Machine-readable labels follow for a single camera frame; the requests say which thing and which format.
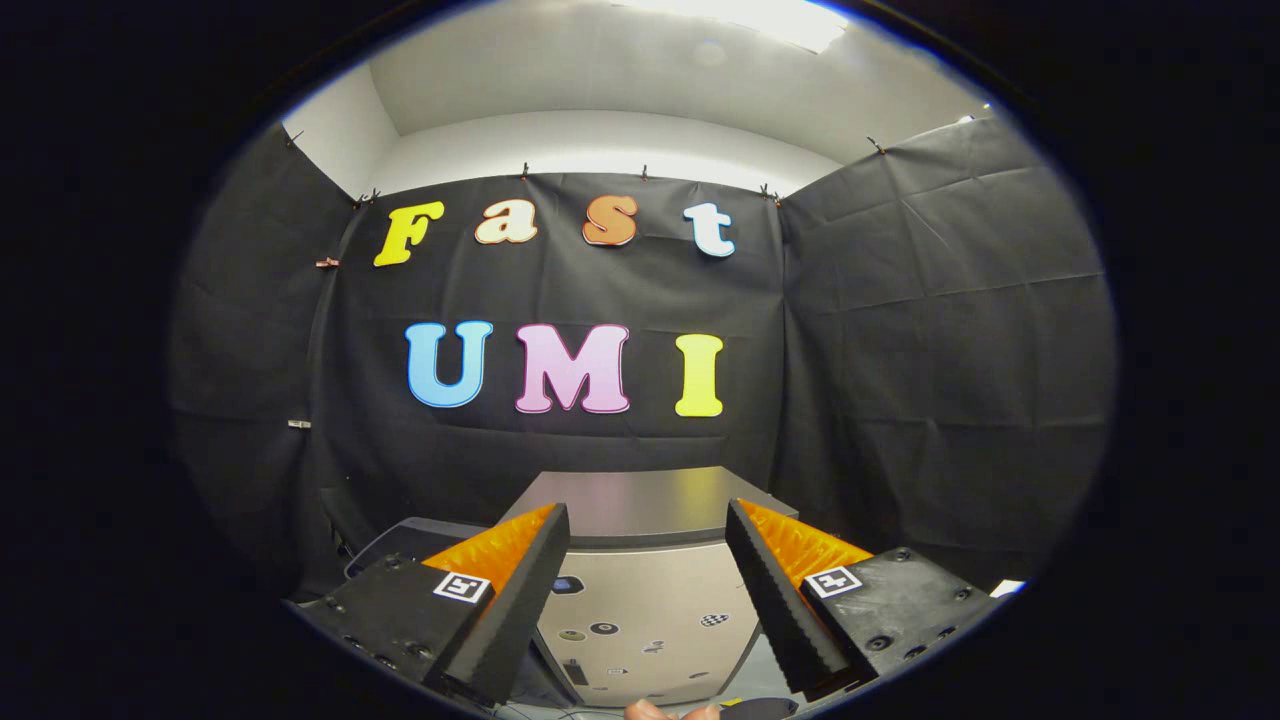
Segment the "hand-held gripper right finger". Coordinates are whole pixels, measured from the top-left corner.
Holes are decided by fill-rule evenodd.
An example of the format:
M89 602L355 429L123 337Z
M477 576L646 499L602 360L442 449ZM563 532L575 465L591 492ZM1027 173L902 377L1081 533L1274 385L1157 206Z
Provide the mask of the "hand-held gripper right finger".
M904 673L998 607L916 550L870 553L745 498L724 538L788 689L809 701Z

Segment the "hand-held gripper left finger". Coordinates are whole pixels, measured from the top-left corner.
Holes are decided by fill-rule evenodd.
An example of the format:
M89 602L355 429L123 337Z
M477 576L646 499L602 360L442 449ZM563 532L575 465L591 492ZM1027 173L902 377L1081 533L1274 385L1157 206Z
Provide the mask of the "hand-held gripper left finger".
M570 544L548 503L428 557L397 550L297 609L319 635L402 682L483 706L511 697Z

